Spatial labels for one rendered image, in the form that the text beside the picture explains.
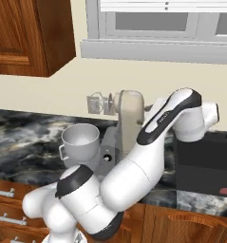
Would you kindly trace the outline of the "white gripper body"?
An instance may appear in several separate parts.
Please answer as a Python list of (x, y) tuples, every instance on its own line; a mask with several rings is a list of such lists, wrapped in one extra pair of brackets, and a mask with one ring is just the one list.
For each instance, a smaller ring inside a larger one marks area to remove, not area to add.
[(166, 98), (157, 98), (144, 114), (144, 121), (148, 122), (165, 104)]

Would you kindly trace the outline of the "grey stand mixer base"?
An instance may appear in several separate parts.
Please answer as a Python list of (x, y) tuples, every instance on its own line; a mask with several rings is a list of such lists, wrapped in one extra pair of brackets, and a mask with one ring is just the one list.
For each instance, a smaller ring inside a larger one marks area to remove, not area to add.
[(98, 177), (105, 177), (106, 174), (116, 165), (120, 158), (120, 150), (116, 139), (117, 128), (110, 126), (106, 129), (104, 137), (100, 140), (100, 148), (93, 159), (88, 161), (77, 161), (73, 159), (63, 160), (67, 168), (84, 164), (89, 167)]

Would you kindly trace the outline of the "silver mixer bowl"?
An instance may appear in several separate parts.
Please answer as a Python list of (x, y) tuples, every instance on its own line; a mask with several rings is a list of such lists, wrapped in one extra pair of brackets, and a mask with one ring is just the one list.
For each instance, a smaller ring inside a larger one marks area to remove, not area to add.
[(60, 159), (88, 161), (93, 159), (100, 148), (100, 131), (90, 123), (77, 123), (66, 128), (59, 146)]

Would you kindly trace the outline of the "black box appliance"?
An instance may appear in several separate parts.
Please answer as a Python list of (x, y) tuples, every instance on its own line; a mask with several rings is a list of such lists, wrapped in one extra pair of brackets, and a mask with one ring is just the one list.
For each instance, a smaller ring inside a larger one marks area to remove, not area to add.
[(202, 140), (174, 139), (177, 189), (227, 196), (227, 132), (207, 132)]

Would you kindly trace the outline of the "white window blind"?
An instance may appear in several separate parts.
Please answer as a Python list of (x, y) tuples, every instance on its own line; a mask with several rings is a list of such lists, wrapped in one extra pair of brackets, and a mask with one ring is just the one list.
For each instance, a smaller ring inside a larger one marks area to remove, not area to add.
[(100, 0), (106, 12), (227, 12), (227, 0)]

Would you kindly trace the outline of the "wooden cupboard door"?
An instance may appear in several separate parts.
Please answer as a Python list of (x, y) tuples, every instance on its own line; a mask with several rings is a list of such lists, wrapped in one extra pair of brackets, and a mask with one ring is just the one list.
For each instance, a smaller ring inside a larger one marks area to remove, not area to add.
[(147, 205), (142, 243), (227, 243), (227, 217)]

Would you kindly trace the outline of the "wooden drawer front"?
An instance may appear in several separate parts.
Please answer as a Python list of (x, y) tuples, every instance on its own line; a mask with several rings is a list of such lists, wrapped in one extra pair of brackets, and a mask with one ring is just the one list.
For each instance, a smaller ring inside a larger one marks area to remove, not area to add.
[(46, 227), (44, 221), (41, 218), (31, 219), (28, 216), (26, 216), (22, 209), (22, 205), (18, 206), (15, 204), (0, 203), (0, 216), (3, 213), (7, 213), (8, 217), (16, 218), (16, 219), (22, 219), (23, 216), (25, 216), (27, 218), (28, 225), (20, 226), (20, 225), (0, 221), (0, 226), (14, 227), (14, 228), (31, 227), (31, 228), (39, 228), (39, 229)]
[(0, 190), (8, 191), (10, 188), (15, 189), (14, 197), (0, 196), (0, 203), (15, 204), (21, 206), (25, 194), (37, 189), (38, 185), (0, 180)]
[(35, 240), (37, 243), (42, 243), (43, 239), (49, 234), (49, 230), (46, 228), (14, 228), (0, 226), (0, 242), (5, 239), (13, 239), (18, 236), (20, 240), (29, 242), (30, 240)]

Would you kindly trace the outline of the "grey window frame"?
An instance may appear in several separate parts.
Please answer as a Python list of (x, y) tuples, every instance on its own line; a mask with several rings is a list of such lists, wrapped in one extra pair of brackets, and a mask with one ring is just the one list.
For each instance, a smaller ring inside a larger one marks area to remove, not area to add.
[(227, 12), (102, 12), (85, 0), (84, 58), (227, 65)]

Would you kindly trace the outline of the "wooden wall cupboard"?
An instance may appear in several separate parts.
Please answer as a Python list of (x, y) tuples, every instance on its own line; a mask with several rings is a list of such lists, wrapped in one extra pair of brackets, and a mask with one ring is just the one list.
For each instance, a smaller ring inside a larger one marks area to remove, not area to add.
[(75, 57), (70, 0), (0, 0), (0, 74), (49, 77)]

